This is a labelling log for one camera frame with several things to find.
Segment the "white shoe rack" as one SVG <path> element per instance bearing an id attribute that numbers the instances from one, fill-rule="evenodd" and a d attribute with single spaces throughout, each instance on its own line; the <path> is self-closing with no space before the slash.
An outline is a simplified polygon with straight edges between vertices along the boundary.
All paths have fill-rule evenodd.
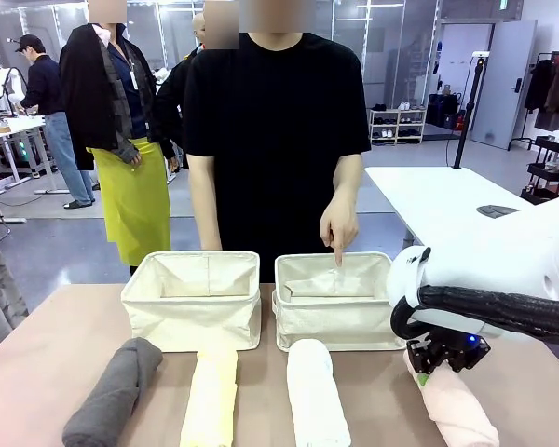
<path id="1" fill-rule="evenodd" d="M 369 112 L 371 145 L 400 145 L 421 143 L 424 136 L 426 110 L 386 109 Z"/>

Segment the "bald person in black jacket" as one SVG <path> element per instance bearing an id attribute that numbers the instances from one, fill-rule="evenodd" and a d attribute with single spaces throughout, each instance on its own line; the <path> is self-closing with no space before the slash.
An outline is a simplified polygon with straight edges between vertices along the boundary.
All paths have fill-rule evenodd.
<path id="1" fill-rule="evenodd" d="M 182 166 L 189 169 L 184 149 L 183 105 L 189 69 L 193 59 L 202 52 L 205 37 L 205 20 L 202 12 L 192 19 L 198 46 L 174 66 L 161 85 L 155 100 L 155 115 L 162 135 L 182 150 Z"/>

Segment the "person's right forearm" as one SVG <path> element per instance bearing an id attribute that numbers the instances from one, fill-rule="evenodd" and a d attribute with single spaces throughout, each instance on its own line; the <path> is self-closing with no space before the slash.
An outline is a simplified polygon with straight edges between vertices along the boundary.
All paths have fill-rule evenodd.
<path id="1" fill-rule="evenodd" d="M 190 190 L 200 247 L 205 251 L 218 251 L 222 248 L 222 243 L 214 186 L 209 178 L 191 177 Z"/>

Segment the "black hanging coat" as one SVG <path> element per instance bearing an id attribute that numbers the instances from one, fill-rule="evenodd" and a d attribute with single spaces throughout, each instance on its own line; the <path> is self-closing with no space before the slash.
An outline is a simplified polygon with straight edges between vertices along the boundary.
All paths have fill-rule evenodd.
<path id="1" fill-rule="evenodd" d="M 531 70 L 530 83 L 525 96 L 525 109 L 528 113 L 544 107 L 552 85 L 553 72 L 551 59 L 539 61 Z"/>

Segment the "white mannequin robot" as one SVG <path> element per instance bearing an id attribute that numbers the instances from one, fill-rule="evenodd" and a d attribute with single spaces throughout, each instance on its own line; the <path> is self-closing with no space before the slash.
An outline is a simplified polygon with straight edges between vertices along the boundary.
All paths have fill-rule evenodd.
<path id="1" fill-rule="evenodd" d="M 0 68 L 0 116 L 15 116 L 15 103 L 24 97 L 20 70 Z"/>

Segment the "person in yellow apron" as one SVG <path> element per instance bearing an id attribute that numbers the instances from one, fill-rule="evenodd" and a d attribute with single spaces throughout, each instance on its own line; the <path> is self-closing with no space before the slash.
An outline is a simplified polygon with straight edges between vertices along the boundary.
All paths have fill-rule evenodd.
<path id="1" fill-rule="evenodd" d="M 168 171 L 176 153 L 154 117 L 156 80 L 122 23 L 74 28 L 59 69 L 67 123 L 80 170 L 97 170 L 107 239 L 136 271 L 170 249 Z"/>

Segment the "white desk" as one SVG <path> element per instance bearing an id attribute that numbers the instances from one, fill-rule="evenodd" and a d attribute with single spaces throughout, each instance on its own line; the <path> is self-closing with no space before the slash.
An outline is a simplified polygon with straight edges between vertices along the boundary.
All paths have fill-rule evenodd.
<path id="1" fill-rule="evenodd" d="M 0 120 L 0 175 L 9 183 L 0 185 L 0 195 L 45 174 L 55 187 L 52 164 L 43 138 L 45 120 L 40 116 Z M 21 217 L 6 217 L 0 204 L 0 224 L 25 224 Z"/>

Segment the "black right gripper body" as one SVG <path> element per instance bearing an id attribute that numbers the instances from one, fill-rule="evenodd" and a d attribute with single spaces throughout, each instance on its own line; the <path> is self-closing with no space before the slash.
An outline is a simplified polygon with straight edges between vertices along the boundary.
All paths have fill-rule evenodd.
<path id="1" fill-rule="evenodd" d="M 465 369 L 470 370 L 490 352 L 490 345 L 482 336 L 450 329 L 431 331 L 427 341 L 432 345 L 435 369 L 447 364 L 448 359 L 462 358 L 466 360 Z"/>

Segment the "yellow towel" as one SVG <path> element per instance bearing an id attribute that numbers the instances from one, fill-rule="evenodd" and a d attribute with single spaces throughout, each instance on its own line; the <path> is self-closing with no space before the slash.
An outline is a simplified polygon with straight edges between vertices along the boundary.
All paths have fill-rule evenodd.
<path id="1" fill-rule="evenodd" d="M 179 447 L 232 447 L 237 368 L 235 350 L 197 353 Z"/>

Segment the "pink towel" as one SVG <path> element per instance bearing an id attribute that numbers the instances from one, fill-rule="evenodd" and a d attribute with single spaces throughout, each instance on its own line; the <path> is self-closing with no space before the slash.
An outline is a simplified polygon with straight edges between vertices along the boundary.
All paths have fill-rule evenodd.
<path id="1" fill-rule="evenodd" d="M 406 352 L 402 356 L 447 447 L 500 447 L 498 430 L 456 372 L 442 364 L 426 375 L 414 370 Z"/>

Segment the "white towel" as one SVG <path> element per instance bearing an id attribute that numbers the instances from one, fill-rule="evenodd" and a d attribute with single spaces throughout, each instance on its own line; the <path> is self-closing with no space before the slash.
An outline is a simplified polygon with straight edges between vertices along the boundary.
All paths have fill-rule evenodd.
<path id="1" fill-rule="evenodd" d="M 321 341 L 304 339 L 291 346 L 287 387 L 296 447 L 351 446 L 331 355 Z"/>

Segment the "person's left hand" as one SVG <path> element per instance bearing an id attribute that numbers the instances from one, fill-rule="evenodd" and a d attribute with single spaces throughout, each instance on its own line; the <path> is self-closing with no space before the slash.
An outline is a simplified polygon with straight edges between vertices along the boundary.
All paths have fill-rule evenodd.
<path id="1" fill-rule="evenodd" d="M 335 194 L 320 219 L 320 237 L 325 247 L 334 251 L 337 266 L 343 263 L 346 248 L 359 233 L 356 202 L 349 196 Z"/>

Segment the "person's left forearm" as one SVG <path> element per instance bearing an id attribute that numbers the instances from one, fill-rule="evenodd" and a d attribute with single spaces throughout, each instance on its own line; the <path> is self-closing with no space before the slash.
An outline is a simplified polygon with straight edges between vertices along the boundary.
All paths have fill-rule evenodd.
<path id="1" fill-rule="evenodd" d="M 334 171 L 334 197 L 355 203 L 361 186 L 362 174 L 361 155 L 340 157 Z"/>

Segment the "black suitcase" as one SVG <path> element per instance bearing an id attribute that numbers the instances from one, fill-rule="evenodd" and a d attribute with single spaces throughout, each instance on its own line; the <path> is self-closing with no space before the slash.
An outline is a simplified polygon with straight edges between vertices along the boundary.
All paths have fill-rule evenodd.
<path id="1" fill-rule="evenodd" d="M 461 105 L 461 94 L 430 94 L 426 123 L 443 129 L 453 130 L 466 110 Z"/>

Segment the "grey towel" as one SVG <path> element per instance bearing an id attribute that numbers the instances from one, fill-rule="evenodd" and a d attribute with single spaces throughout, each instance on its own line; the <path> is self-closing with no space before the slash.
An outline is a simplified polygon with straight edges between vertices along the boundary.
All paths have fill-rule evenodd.
<path id="1" fill-rule="evenodd" d="M 66 423 L 61 436 L 64 447 L 118 447 L 162 360 L 162 351 L 149 341 L 141 337 L 126 341 Z"/>

